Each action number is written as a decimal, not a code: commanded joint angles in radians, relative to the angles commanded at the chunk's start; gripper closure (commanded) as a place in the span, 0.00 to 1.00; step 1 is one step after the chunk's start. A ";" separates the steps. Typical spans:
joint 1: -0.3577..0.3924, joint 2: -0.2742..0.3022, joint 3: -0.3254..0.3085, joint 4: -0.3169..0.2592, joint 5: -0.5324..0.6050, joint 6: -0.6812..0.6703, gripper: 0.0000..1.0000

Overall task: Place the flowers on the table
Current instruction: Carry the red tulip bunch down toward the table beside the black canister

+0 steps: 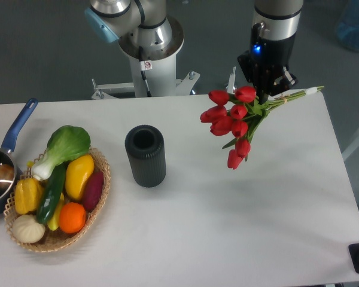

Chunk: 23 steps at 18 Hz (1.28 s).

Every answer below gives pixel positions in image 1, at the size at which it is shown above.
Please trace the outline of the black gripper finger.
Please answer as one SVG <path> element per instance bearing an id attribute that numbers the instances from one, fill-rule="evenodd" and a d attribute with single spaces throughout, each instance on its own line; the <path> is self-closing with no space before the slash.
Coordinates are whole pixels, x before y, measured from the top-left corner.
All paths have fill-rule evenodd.
<path id="1" fill-rule="evenodd" d="M 262 105 L 268 101 L 269 93 L 267 90 L 267 86 L 258 85 L 256 87 L 256 93 L 257 93 L 258 102 L 260 105 Z"/>
<path id="2" fill-rule="evenodd" d="M 285 71 L 284 75 L 280 76 L 274 81 L 272 86 L 272 95 L 276 96 L 277 94 L 281 94 L 285 91 L 288 91 L 294 85 L 297 84 L 297 77 L 293 74 Z"/>

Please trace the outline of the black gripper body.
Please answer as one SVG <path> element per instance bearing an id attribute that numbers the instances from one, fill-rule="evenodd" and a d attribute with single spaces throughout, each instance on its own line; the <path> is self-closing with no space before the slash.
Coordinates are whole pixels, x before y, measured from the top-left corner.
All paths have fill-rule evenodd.
<path id="1" fill-rule="evenodd" d="M 274 81 L 289 71 L 289 59 L 294 45 L 295 36 L 282 40 L 269 40 L 262 38 L 260 32 L 264 31 L 263 23 L 256 23 L 251 28 L 250 48 L 240 56 L 238 63 L 246 80 L 254 88 L 258 85 L 267 86 L 272 94 Z"/>

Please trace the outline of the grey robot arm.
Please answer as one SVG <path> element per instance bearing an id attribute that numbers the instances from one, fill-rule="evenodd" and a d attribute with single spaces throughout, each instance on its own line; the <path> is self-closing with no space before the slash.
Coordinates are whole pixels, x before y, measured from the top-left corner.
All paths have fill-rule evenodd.
<path id="1" fill-rule="evenodd" d="M 297 78 L 289 59 L 302 1 L 255 1 L 250 46 L 238 57 L 246 80 L 260 102 L 292 88 Z M 176 56 L 184 42 L 179 22 L 168 16 L 165 1 L 92 1 L 85 17 L 96 35 L 117 42 L 129 58 L 136 97 L 184 96 L 199 74 L 176 77 Z"/>

